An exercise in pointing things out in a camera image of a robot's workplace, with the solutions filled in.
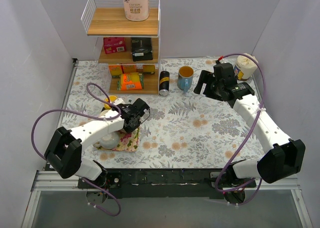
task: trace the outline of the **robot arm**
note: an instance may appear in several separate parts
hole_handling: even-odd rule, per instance
[[[230,63],[214,66],[214,74],[202,71],[194,89],[200,94],[206,84],[206,97],[227,101],[239,113],[249,127],[259,110],[259,102],[253,89],[245,82],[238,84]],[[293,141],[262,110],[253,130],[260,141],[265,156],[262,159],[242,160],[231,164],[227,171],[233,179],[262,178],[267,183],[296,174],[300,171],[305,153],[301,140]]]
[[[127,133],[133,132],[140,126],[141,117],[150,112],[150,107],[141,99],[133,104],[124,104],[122,99],[117,99],[114,104],[121,110],[121,116],[116,119],[94,120],[70,130],[60,127],[55,131],[44,157],[62,178],[77,175],[99,186],[105,183],[107,171],[98,162],[82,158],[82,149],[112,132],[122,129]],[[117,114],[118,111],[109,110],[100,118],[115,117]]]

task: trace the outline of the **black can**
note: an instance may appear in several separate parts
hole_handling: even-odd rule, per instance
[[[160,95],[167,96],[169,94],[169,81],[170,81],[170,73],[168,71],[162,71],[160,73],[160,81],[159,81]]]

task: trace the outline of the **mug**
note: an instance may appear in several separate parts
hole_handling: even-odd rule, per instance
[[[182,89],[184,93],[191,87],[192,79],[194,77],[194,70],[189,66],[183,66],[178,73],[178,88]]]

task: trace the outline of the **floral tablecloth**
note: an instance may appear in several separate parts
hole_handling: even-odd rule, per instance
[[[239,147],[249,128],[228,103],[196,95],[195,87],[202,69],[213,70],[213,58],[162,59],[161,70],[170,72],[170,94],[131,95],[142,98],[151,110],[150,118],[140,127],[136,152],[100,151],[90,146],[82,151],[88,159],[106,168],[221,168]],[[194,78],[191,90],[184,95],[177,87],[178,70],[191,66]],[[80,61],[76,70],[67,108],[98,116],[103,104],[86,91],[86,84],[102,84],[95,61]],[[256,90],[252,79],[247,81]],[[104,98],[98,90],[99,97]],[[88,122],[87,118],[65,114],[61,125],[72,128]],[[252,135],[236,160],[260,158],[262,147]]]

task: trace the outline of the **yellow lid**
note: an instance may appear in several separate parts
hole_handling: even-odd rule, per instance
[[[110,95],[109,98],[110,98],[110,102],[113,103],[118,97],[115,95]],[[104,108],[111,109],[111,107],[108,104],[104,104]]]

